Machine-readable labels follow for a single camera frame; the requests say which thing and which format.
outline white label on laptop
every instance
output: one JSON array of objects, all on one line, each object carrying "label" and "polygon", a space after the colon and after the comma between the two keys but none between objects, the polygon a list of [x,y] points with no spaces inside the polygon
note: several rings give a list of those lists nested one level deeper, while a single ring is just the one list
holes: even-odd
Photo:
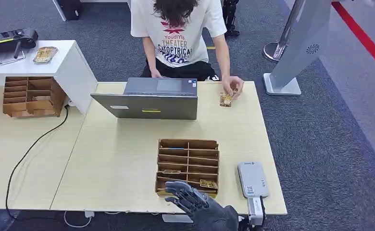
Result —
[{"label": "white label on laptop", "polygon": [[127,106],[110,106],[112,109],[129,109]]}]

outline black pants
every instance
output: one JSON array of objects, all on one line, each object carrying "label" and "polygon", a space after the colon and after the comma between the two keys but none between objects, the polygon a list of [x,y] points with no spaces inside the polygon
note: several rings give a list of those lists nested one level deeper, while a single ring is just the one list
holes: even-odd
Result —
[{"label": "black pants", "polygon": [[[156,69],[162,76],[170,78],[196,78],[198,81],[220,81],[212,66],[203,61],[181,67],[169,67],[156,59]],[[140,77],[151,77],[148,60]]]}]

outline cardboard organizer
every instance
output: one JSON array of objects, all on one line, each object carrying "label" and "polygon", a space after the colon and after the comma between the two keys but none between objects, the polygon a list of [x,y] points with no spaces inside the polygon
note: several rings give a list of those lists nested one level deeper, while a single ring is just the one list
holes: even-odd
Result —
[{"label": "cardboard organizer", "polygon": [[201,187],[200,180],[219,184],[218,146],[218,143],[212,140],[159,139],[156,193],[170,195],[164,191],[165,182],[178,180],[189,183],[199,192],[215,197],[218,188]]},{"label": "cardboard organizer", "polygon": [[6,77],[3,113],[10,117],[60,116],[65,98],[53,77]]}]

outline laptop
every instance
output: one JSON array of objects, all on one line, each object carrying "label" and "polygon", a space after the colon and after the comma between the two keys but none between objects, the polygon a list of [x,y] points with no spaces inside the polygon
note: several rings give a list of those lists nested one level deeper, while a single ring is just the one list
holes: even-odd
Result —
[{"label": "laptop", "polygon": [[197,80],[194,78],[129,78],[124,94],[91,94],[117,118],[197,118]]}]

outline red stripe on floor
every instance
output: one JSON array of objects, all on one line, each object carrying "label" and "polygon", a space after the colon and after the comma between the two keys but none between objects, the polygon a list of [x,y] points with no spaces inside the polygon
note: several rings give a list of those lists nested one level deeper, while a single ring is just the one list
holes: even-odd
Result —
[{"label": "red stripe on floor", "polygon": [[356,23],[352,16],[346,11],[346,9],[340,4],[340,2],[333,2],[333,8],[337,11],[340,17],[345,21],[346,25],[350,28],[357,39],[362,43],[366,50],[375,59],[375,43],[367,36],[363,29]]}]

